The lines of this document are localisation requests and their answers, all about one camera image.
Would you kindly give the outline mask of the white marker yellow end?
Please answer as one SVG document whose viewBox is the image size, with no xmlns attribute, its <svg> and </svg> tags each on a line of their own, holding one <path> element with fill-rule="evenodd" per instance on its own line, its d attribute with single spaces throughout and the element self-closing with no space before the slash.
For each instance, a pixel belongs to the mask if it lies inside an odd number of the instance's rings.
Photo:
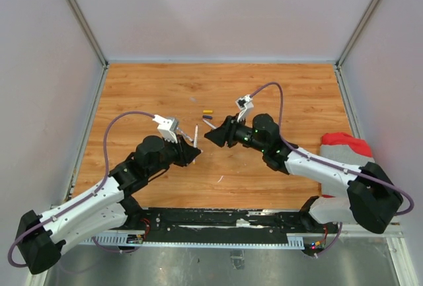
<svg viewBox="0 0 423 286">
<path fill-rule="evenodd" d="M 193 146 L 194 148 L 198 148 L 198 124 L 195 126 L 194 130 L 194 140 L 193 140 Z"/>
</svg>

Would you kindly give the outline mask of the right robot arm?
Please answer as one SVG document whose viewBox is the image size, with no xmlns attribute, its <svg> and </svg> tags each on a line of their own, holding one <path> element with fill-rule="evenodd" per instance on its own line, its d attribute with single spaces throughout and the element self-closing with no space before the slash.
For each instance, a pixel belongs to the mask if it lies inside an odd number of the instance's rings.
<svg viewBox="0 0 423 286">
<path fill-rule="evenodd" d="M 227 116 L 221 126 L 204 137 L 219 147 L 240 143 L 260 151 L 262 160 L 274 171 L 333 185 L 336 194 L 311 198 L 304 205 L 307 212 L 300 215 L 299 224 L 307 233 L 329 222 L 355 222 L 381 234 L 403 203 L 402 195 L 378 164 L 359 166 L 314 155 L 284 140 L 279 125 L 268 114 L 255 116 L 250 127 L 235 116 Z"/>
</svg>

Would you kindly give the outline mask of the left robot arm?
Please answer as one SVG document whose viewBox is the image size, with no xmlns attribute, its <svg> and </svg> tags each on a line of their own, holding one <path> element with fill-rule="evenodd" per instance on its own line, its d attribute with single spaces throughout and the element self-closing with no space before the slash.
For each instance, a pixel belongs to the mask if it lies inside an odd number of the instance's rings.
<svg viewBox="0 0 423 286">
<path fill-rule="evenodd" d="M 23 266 L 36 275 L 87 238 L 121 226 L 129 231 L 138 228 L 141 213 L 132 195 L 172 165 L 188 166 L 200 153 L 181 135 L 175 143 L 147 136 L 92 188 L 41 214 L 27 211 L 20 218 L 15 238 Z"/>
</svg>

